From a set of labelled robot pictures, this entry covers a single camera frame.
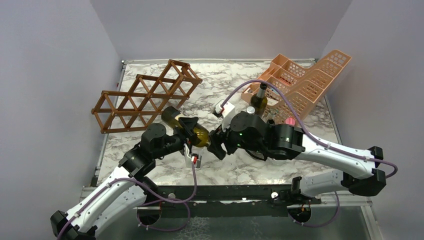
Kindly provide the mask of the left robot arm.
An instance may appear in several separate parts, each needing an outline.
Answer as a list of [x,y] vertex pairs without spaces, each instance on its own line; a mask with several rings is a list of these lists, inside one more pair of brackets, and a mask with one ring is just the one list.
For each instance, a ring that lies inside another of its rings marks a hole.
[[208,131],[198,125],[198,117],[173,118],[169,124],[174,129],[168,135],[161,123],[153,123],[141,135],[141,140],[127,151],[108,179],[84,200],[67,211],[56,211],[50,218],[52,230],[58,240],[94,240],[124,212],[156,203],[186,205],[192,200],[198,185],[185,199],[166,198],[160,195],[156,184],[147,177],[156,166],[156,160],[175,152],[182,152],[194,171],[200,161],[191,147],[208,136]]

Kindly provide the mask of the green wine bottle cream label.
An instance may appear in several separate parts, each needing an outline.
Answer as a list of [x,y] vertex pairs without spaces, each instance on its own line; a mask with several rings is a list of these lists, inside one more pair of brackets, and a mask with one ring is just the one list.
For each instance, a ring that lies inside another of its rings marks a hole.
[[[181,131],[182,127],[180,126],[178,119],[179,117],[188,117],[182,114],[178,109],[173,106],[168,106],[162,111],[161,120],[166,123],[173,131]],[[194,131],[197,134],[197,138],[188,139],[191,144],[195,147],[202,148],[208,147],[210,144],[209,131],[197,122],[197,125],[194,127]]]

